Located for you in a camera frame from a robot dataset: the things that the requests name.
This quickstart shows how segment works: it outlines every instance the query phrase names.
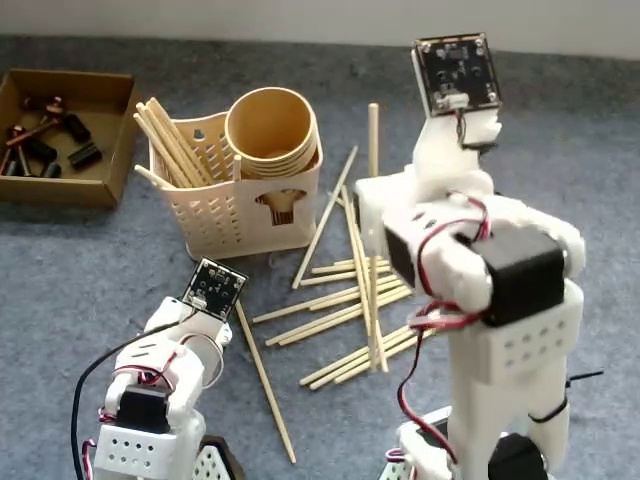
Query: brown cardboard box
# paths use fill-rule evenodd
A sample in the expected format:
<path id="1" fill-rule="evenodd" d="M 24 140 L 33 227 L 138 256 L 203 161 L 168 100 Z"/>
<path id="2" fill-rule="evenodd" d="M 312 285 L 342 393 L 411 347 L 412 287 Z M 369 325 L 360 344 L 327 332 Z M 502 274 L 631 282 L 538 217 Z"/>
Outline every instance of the brown cardboard box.
<path id="1" fill-rule="evenodd" d="M 0 151 L 4 154 L 7 129 L 14 124 L 30 129 L 42 112 L 21 108 L 25 97 L 64 99 L 92 134 L 102 160 L 76 171 L 68 156 L 81 145 L 61 128 L 38 138 L 58 151 L 59 179 L 0 176 L 0 201 L 65 203 L 90 207 L 115 207 L 129 174 L 137 128 L 132 118 L 138 96 L 129 75 L 43 70 L 10 70 L 0 86 Z M 33 173 L 42 164 L 30 159 Z"/>

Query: paper cup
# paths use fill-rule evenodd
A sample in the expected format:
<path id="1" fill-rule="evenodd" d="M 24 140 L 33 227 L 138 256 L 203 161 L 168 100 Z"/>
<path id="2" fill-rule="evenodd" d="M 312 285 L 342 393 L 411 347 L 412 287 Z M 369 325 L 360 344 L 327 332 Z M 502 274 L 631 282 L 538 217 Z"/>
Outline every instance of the paper cup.
<path id="1" fill-rule="evenodd" d="M 229 109 L 225 136 L 251 177 L 301 172 L 317 149 L 316 118 L 309 102 L 286 88 L 266 87 L 239 98 Z"/>

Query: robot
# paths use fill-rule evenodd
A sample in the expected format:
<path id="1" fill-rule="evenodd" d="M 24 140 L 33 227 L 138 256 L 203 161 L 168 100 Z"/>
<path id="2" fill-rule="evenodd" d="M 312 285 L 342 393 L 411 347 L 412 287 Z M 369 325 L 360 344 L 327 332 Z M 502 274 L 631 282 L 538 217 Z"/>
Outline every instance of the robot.
<path id="1" fill-rule="evenodd" d="M 410 323 L 448 333 L 452 400 L 446 435 L 405 410 L 413 421 L 396 454 L 419 480 L 546 480 L 567 445 L 566 362 L 583 309 L 572 279 L 585 242 L 497 194 L 480 168 L 501 129 L 486 36 L 417 40 L 411 58 L 427 117 L 413 161 L 357 181 L 354 202 L 367 250 L 434 299 Z M 503 433 L 514 421 L 524 435 Z"/>
<path id="2" fill-rule="evenodd" d="M 72 424 L 79 480 L 244 479 L 224 440 L 205 436 L 195 403 L 222 374 L 223 349 L 232 339 L 227 317 L 246 280 L 203 258 L 183 296 L 166 297 L 144 333 L 121 349 L 99 411 L 97 445 L 82 446 L 84 474 Z M 77 402 L 72 418 L 77 418 Z M 88 449 L 93 446 L 92 467 Z"/>

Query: plastic basket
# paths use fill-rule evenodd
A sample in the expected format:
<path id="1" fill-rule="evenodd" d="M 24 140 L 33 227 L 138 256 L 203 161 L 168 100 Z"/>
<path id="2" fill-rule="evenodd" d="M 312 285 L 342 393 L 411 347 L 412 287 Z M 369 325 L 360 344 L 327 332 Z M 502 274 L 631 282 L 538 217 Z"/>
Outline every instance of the plastic basket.
<path id="1" fill-rule="evenodd" d="M 319 135 L 317 152 L 305 171 L 288 178 L 234 181 L 225 117 L 222 112 L 172 120 L 209 163 L 216 181 L 201 188 L 160 188 L 182 228 L 189 255 L 219 259 L 307 246 L 316 229 L 313 205 L 323 159 Z M 151 144 L 149 151 L 151 171 L 172 182 Z M 284 207 L 290 208 L 270 205 L 268 199 L 277 192 L 287 192 L 285 198 L 291 201 Z"/>

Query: gray carpet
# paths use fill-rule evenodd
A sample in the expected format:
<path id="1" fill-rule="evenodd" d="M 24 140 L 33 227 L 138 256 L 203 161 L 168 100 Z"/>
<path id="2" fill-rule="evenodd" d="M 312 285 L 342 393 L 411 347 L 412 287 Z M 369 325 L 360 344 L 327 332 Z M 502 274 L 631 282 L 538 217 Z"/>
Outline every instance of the gray carpet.
<path id="1" fill-rule="evenodd" d="M 561 478 L 638 478 L 640 64 L 508 53 L 497 54 L 496 64 L 504 129 L 486 169 L 502 193 L 572 222 L 587 239 L 583 330 L 570 371 L 605 367 L 607 373 L 570 391 L 571 439 Z M 0 71 L 12 66 L 134 73 L 143 94 L 157 96 L 178 117 L 221 111 L 259 86 L 297 89 L 319 119 L 323 192 L 351 145 L 366 151 L 368 102 L 381 104 L 383 174 L 410 161 L 423 121 L 407 49 L 0 37 Z M 134 160 L 148 162 L 142 138 Z M 350 182 L 365 172 L 361 155 Z M 314 265 L 349 256 L 344 225 L 336 211 Z M 338 288 L 291 294 L 301 257 L 293 251 L 231 262 L 251 276 L 244 293 L 249 315 Z M 162 198 L 137 175 L 114 212 L 0 205 L 0 478 L 71 478 L 69 413 L 78 375 L 138 332 L 165 295 L 178 295 L 192 268 Z M 384 331 L 418 303 L 385 309 Z M 254 332 L 262 344 L 308 318 L 277 320 Z M 262 348 L 299 459 L 291 466 L 242 332 L 235 320 L 232 325 L 224 377 L 199 407 L 248 478 L 377 478 L 403 420 L 395 388 L 411 355 L 392 360 L 387 376 L 363 375 L 310 393 L 298 379 L 363 345 L 361 322 L 289 348 Z M 88 381 L 81 439 L 97 435 L 96 408 L 110 367 Z M 438 339 L 426 348 L 409 398 L 426 412 L 447 404 L 447 391 L 446 343 Z"/>

